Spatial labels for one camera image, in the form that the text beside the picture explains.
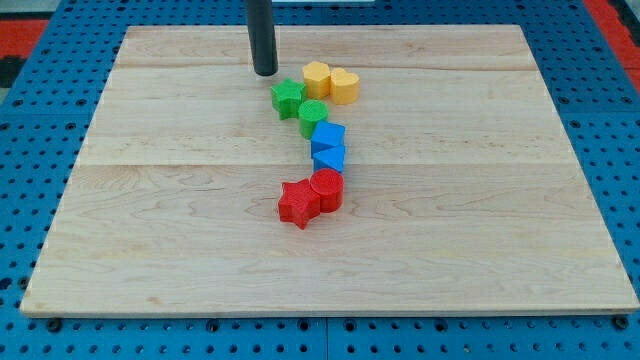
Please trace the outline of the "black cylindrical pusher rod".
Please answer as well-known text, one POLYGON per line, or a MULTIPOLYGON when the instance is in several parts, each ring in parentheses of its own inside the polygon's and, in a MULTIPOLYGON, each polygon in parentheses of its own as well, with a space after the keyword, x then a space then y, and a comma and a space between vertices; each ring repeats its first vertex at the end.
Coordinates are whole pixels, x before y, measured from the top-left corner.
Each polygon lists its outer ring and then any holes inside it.
POLYGON ((278 71, 272 1, 245 0, 244 5, 254 71, 272 76, 278 71))

